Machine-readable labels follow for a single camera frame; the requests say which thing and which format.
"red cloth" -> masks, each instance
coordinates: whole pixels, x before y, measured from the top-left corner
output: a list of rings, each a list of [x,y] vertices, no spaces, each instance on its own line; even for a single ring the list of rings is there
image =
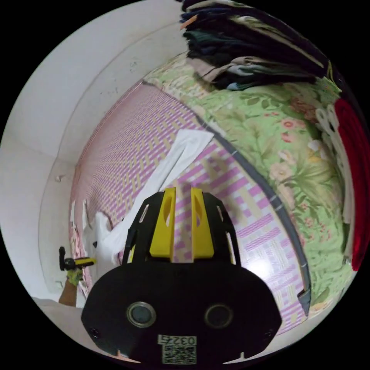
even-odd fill
[[[334,109],[353,180],[355,229],[352,268],[358,271],[370,243],[370,142],[354,110],[345,100],[338,99]]]

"black handle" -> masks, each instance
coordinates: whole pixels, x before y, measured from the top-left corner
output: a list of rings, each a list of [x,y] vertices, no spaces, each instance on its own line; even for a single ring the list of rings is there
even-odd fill
[[[66,269],[66,265],[64,263],[64,256],[66,255],[66,250],[64,247],[59,248],[59,267],[61,271]]]

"label sticker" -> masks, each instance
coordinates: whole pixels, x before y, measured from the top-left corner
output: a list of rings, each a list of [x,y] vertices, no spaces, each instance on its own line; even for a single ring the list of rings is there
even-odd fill
[[[158,335],[162,346],[162,363],[194,365],[197,363],[197,337]]]

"yellow plastic part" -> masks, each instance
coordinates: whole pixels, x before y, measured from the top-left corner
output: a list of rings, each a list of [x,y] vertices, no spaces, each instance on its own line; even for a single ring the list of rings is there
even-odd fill
[[[127,261],[127,263],[131,263],[131,262],[132,262],[132,259],[134,258],[135,247],[136,247],[136,246],[133,246],[133,247],[132,247],[132,249],[130,250],[130,254],[129,254],[129,256],[128,256],[128,261]]]
[[[192,199],[192,254],[193,260],[212,258],[213,243],[201,189],[191,189]]]
[[[84,263],[89,263],[89,262],[92,262],[93,264],[96,264],[96,259],[86,257],[86,258],[79,258],[79,259],[75,260],[76,266],[83,265]]]
[[[149,250],[154,258],[168,258],[172,261],[175,239],[175,204],[176,188],[166,189]]]

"white wall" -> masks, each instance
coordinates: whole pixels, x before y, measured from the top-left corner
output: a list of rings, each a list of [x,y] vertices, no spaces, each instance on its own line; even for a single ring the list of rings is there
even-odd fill
[[[38,230],[42,194],[54,158],[4,133],[0,147],[0,227],[10,260],[26,290],[55,299],[41,269]]]
[[[170,58],[186,51],[179,23],[151,32],[124,49],[80,99],[63,135],[58,157],[77,163],[83,145],[116,101],[137,81]]]
[[[69,248],[69,198],[75,166],[57,159],[46,183],[41,202],[39,220],[39,252],[45,282],[51,293],[60,293],[66,280],[66,272],[59,268],[59,247]],[[60,182],[56,176],[63,175]]]
[[[67,122],[94,78],[129,45],[179,21],[180,7],[174,0],[138,2],[75,31],[27,81],[5,130],[30,148],[57,157]]]

